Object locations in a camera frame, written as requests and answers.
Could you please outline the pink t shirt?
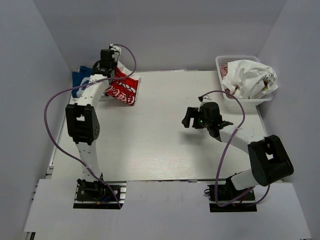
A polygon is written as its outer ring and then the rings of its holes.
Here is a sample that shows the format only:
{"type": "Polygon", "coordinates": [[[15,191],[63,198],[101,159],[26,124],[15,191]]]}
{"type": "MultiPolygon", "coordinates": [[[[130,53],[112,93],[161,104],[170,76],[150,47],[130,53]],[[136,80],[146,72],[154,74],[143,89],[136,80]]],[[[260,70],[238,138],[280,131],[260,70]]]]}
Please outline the pink t shirt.
{"type": "MultiPolygon", "coordinates": [[[[228,65],[224,64],[219,69],[220,69],[221,77],[223,79],[228,74],[228,65]]],[[[235,90],[230,91],[230,89],[227,86],[224,87],[224,91],[228,93],[226,97],[229,99],[232,99],[231,95],[235,94],[235,90]]]]}

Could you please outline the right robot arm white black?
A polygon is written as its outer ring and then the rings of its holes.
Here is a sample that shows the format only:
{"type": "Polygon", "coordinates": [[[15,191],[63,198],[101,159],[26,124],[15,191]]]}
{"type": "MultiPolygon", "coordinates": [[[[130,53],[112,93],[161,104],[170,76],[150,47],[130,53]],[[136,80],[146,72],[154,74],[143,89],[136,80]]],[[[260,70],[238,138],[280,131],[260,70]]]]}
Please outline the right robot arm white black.
{"type": "Polygon", "coordinates": [[[250,135],[232,122],[223,120],[216,102],[188,107],[181,123],[185,128],[206,129],[217,141],[248,154],[248,170],[228,177],[225,184],[213,188],[213,196],[222,201],[243,196],[256,186],[268,187],[294,173],[293,164],[278,136],[250,135]]]}

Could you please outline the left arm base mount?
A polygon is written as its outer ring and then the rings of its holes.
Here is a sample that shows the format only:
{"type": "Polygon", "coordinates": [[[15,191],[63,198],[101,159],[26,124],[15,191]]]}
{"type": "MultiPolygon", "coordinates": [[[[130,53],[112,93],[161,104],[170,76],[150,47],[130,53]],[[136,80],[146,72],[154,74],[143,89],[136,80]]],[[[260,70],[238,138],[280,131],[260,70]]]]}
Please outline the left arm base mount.
{"type": "Polygon", "coordinates": [[[117,200],[119,201],[119,204],[123,206],[126,197],[127,184],[114,182],[109,186],[112,190],[101,182],[88,182],[78,179],[73,208],[89,210],[119,210],[120,207],[117,200]]]}

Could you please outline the white t shirt red print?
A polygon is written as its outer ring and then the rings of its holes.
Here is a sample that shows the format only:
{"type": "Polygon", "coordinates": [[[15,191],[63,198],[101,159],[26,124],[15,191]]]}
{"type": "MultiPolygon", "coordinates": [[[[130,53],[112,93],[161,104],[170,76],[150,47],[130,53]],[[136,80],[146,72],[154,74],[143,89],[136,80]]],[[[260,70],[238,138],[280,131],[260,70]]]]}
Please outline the white t shirt red print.
{"type": "Polygon", "coordinates": [[[125,104],[133,106],[138,96],[141,77],[134,73],[122,80],[113,80],[104,91],[108,97],[113,97],[125,104]]]}

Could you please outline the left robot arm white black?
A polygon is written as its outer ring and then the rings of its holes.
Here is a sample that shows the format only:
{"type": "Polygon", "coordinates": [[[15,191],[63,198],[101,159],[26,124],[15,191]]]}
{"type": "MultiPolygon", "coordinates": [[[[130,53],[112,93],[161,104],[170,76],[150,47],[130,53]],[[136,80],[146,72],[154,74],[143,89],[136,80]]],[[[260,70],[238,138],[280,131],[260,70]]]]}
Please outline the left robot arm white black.
{"type": "Polygon", "coordinates": [[[85,165],[82,166],[82,178],[77,182],[84,191],[100,192],[103,179],[97,157],[96,140],[100,134],[100,124],[95,108],[98,105],[109,81],[98,80],[115,76],[117,56],[120,52],[113,47],[100,51],[100,60],[92,67],[92,74],[82,95],[73,104],[65,108],[68,135],[75,143],[79,157],[85,165]]]}

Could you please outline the white t shirt black lettering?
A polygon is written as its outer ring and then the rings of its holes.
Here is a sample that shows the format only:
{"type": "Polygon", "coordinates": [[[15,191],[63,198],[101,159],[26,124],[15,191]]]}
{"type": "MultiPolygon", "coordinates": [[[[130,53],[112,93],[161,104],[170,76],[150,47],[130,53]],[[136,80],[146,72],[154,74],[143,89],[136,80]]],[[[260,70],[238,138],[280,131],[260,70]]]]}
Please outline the white t shirt black lettering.
{"type": "Polygon", "coordinates": [[[227,75],[222,78],[223,90],[235,90],[237,99],[261,99],[278,89],[278,76],[271,66],[253,60],[235,60],[227,65],[227,75]]]}

